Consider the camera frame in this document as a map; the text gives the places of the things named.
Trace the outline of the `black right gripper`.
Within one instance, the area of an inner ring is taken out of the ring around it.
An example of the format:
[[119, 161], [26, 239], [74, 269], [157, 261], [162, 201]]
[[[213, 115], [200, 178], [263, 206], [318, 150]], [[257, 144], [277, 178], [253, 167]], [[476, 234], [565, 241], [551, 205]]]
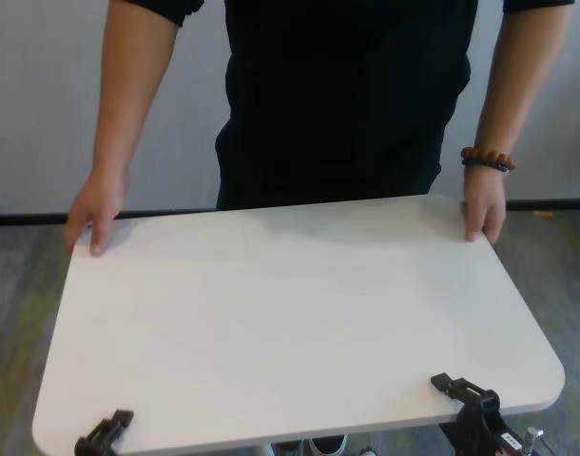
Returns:
[[432, 376], [430, 381], [438, 391], [463, 404], [454, 422], [456, 455], [521, 454], [521, 439], [504, 421], [496, 392], [464, 378], [452, 379], [446, 372]]

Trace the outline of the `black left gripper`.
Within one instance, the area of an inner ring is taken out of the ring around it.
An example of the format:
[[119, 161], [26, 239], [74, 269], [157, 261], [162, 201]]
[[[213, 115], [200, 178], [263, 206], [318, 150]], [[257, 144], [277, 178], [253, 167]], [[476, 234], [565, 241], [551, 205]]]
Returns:
[[113, 456], [112, 444], [129, 427], [132, 410], [117, 409], [110, 418], [103, 419], [88, 437], [80, 437], [74, 446], [75, 456]]

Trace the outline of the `person's left hand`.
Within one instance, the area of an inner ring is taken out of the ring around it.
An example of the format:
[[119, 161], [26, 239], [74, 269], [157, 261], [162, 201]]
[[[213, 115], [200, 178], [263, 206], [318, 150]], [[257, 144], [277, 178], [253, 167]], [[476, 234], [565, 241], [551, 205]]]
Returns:
[[493, 168], [474, 165], [464, 168], [466, 238], [483, 235], [490, 244], [499, 239], [506, 217], [504, 175]]

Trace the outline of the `person's right hand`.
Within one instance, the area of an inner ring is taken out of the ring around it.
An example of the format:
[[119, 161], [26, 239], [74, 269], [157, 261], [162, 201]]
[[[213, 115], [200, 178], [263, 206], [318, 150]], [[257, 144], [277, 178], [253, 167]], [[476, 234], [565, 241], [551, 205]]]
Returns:
[[87, 229], [91, 230], [90, 254], [99, 257], [105, 252], [113, 221], [123, 208], [128, 183], [126, 169], [91, 170], [68, 212], [64, 242], [70, 252]]

